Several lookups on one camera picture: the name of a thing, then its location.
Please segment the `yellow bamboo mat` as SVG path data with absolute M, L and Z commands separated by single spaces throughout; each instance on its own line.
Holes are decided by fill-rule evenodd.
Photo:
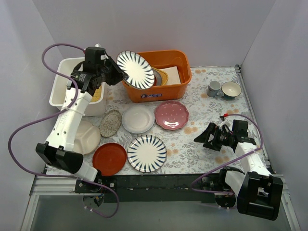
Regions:
M 103 96 L 103 86 L 101 85 L 94 93 L 91 102 L 97 102 Z

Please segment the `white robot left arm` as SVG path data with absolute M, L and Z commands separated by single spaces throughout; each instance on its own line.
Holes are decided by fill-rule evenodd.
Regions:
M 77 129 L 102 83 L 116 85 L 127 77 L 115 61 L 101 47 L 83 50 L 84 61 L 78 63 L 70 75 L 57 72 L 68 80 L 64 103 L 55 125 L 44 143 L 36 146 L 37 154 L 52 167 L 64 170 L 86 181 L 93 193 L 102 188 L 98 170 L 84 160 L 82 154 L 73 151 Z

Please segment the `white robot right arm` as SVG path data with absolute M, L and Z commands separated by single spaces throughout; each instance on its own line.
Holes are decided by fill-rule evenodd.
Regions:
M 234 120 L 231 129 L 226 124 L 218 126 L 211 122 L 194 141 L 214 151 L 220 151 L 222 146 L 232 148 L 243 169 L 223 167 L 218 187 L 234 192 L 239 213 L 276 220 L 283 182 L 270 173 L 257 154 L 257 144 L 248 136 L 247 121 Z

